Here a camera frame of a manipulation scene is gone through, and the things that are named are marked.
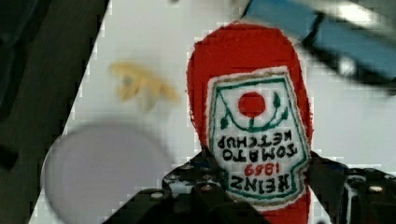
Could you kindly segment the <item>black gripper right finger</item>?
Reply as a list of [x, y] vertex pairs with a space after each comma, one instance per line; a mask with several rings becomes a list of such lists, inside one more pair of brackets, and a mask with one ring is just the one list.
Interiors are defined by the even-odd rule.
[[394, 175], [310, 154], [308, 186], [332, 224], [396, 224]]

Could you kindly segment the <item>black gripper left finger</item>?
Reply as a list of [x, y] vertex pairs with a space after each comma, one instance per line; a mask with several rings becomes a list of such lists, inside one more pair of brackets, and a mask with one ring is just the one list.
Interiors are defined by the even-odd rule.
[[252, 205], [232, 199], [214, 156], [204, 150], [143, 189], [103, 224], [271, 224]]

